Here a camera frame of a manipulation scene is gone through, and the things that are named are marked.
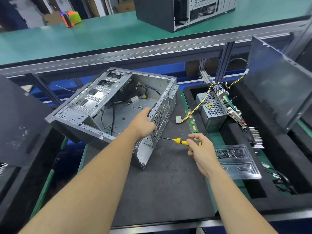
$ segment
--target clear plastic container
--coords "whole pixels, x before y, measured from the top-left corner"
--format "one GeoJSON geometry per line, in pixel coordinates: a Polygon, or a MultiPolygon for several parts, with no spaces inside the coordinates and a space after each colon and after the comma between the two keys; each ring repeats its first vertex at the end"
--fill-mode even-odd
{"type": "Polygon", "coordinates": [[[215,148],[215,151],[221,166],[233,180],[261,179],[246,145],[225,145],[215,148]]]}

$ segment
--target power supply unit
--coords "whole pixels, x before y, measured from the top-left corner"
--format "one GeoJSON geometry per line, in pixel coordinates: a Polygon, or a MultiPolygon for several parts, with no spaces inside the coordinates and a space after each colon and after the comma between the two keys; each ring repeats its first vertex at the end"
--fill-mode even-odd
{"type": "Polygon", "coordinates": [[[74,142],[103,149],[144,108],[157,130],[138,141],[132,165],[144,170],[176,105],[175,77],[109,68],[59,106],[46,120],[74,142]]]}
{"type": "MultiPolygon", "coordinates": [[[[206,95],[207,93],[197,94],[195,100],[196,104],[199,105],[206,95]]],[[[227,117],[227,113],[224,111],[215,92],[210,92],[210,95],[199,108],[199,111],[207,133],[219,132],[227,117]]]]}
{"type": "Polygon", "coordinates": [[[137,18],[174,33],[226,14],[238,0],[134,0],[137,18]]]}

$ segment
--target white connector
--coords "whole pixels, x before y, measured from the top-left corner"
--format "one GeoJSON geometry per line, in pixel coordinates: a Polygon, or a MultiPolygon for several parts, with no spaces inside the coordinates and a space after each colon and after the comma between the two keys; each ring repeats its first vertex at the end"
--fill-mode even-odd
{"type": "Polygon", "coordinates": [[[176,116],[176,123],[180,124],[181,123],[181,116],[176,116]]]}

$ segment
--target metal drive cage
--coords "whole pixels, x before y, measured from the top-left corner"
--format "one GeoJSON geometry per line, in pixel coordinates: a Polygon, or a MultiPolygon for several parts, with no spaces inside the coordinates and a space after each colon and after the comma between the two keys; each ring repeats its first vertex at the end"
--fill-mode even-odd
{"type": "Polygon", "coordinates": [[[144,108],[157,130],[138,141],[132,164],[144,170],[176,105],[175,77],[109,68],[45,119],[74,142],[104,148],[144,108]]]}

